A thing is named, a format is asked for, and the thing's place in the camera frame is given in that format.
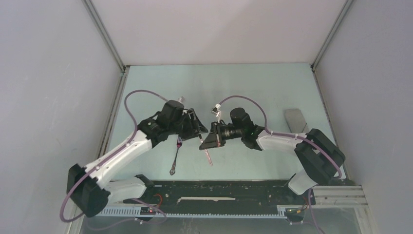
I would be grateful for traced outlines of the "iridescent fork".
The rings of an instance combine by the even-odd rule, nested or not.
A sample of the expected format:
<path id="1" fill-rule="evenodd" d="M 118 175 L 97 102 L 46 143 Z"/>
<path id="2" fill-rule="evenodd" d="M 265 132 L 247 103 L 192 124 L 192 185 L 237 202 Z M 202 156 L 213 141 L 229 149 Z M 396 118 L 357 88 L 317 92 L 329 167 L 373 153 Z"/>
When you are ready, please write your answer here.
<path id="1" fill-rule="evenodd" d="M 177 162 L 178 152 L 179 152 L 179 149 L 182 147 L 182 145 L 183 145 L 183 141 L 181 137 L 178 136 L 177 141 L 176 141 L 176 153 L 175 153 L 174 161 L 169 171 L 169 174 L 171 176 L 173 176 L 176 173 L 176 162 Z"/>

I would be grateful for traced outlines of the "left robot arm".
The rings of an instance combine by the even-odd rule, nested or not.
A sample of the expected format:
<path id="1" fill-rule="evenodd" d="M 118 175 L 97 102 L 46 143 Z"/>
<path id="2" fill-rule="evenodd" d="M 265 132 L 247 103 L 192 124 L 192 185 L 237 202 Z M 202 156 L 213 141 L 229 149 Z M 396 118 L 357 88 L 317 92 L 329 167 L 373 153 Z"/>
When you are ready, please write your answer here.
<path id="1" fill-rule="evenodd" d="M 97 215 L 112 201 L 137 198 L 148 203 L 154 197 L 154 190 L 145 176 L 122 181 L 112 181 L 113 177 L 170 135 L 185 141 L 207 132 L 194 109 L 185 109 L 182 103 L 169 100 L 161 111 L 136 123 L 132 134 L 109 153 L 86 166 L 73 165 L 68 171 L 64 202 L 71 199 L 86 217 Z"/>

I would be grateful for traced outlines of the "silver spoon pink handle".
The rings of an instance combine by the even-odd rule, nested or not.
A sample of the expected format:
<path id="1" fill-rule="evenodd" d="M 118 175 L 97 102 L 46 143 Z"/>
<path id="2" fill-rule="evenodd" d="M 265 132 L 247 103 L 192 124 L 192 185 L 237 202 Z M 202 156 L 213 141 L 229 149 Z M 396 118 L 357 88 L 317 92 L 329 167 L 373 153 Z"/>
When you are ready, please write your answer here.
<path id="1" fill-rule="evenodd" d="M 200 140 L 200 143 L 202 144 L 202 143 L 204 142 L 202 136 L 201 136 L 201 135 L 198 135 L 198 138 L 199 138 L 199 140 Z M 213 162 L 212 162 L 212 159 L 211 159 L 211 157 L 210 157 L 210 154 L 209 154 L 208 149 L 204 149 L 204 153 L 205 153 L 205 155 L 206 155 L 206 157 L 207 157 L 207 160 L 208 160 L 209 165 L 210 165 L 210 166 L 213 166 Z"/>

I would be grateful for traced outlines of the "grey cloth napkin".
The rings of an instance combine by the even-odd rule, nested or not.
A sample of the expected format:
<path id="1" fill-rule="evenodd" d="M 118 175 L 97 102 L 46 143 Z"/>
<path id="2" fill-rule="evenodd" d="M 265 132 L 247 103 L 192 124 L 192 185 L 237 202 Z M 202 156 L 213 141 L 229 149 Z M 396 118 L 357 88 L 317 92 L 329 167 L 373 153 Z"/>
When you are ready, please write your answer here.
<path id="1" fill-rule="evenodd" d="M 287 109 L 284 117 L 292 133 L 308 133 L 309 127 L 300 109 Z"/>

